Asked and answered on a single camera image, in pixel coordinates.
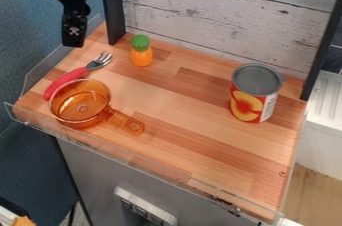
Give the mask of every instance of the metal fork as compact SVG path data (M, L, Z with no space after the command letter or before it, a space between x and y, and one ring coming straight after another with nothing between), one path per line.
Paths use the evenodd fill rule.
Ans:
M88 63L86 68L88 70L96 70L102 68L103 66L106 66L108 63L110 63L112 58L113 55L111 53L103 51L98 57Z
M75 79L83 77L85 74L88 73L90 70L96 70L106 66L114 56L106 51L103 51L98 57L93 59L90 63L87 64L85 67L77 68L73 71L68 72L67 74L61 76L57 80L55 80L44 92L44 99L49 100L52 94L56 91L58 87L73 81Z

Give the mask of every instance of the tin can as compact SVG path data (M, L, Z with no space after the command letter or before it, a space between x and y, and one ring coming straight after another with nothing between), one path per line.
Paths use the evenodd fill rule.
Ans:
M229 109L238 119L259 123L271 117L284 78L271 67L251 63L237 68L232 77Z

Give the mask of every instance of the wooden cutting board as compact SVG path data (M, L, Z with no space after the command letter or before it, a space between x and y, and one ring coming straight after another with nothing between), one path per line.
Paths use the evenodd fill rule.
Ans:
M16 116L223 206L233 203L265 221L275 219L303 122L302 80L287 77L268 121L241 122L227 109L237 63L152 40L155 60L139 68L130 63L131 37L110 46L105 26L98 28L82 49L73 50L17 101ZM83 132L63 128L42 98L53 80L104 50L115 60L89 78L109 86L113 107L146 124L139 138L110 122Z

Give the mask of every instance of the floor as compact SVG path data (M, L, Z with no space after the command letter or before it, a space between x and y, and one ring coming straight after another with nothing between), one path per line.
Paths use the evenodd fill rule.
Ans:
M341 226L342 181L296 165L284 214L305 226ZM60 226L67 226L67 219ZM79 205L73 226L88 226Z

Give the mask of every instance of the cabinet door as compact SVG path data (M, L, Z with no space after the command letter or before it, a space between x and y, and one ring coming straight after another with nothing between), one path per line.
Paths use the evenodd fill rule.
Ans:
M193 193L84 148L63 141L60 146L95 226L152 225L121 206L114 196L116 186L171 213L180 226L258 225Z

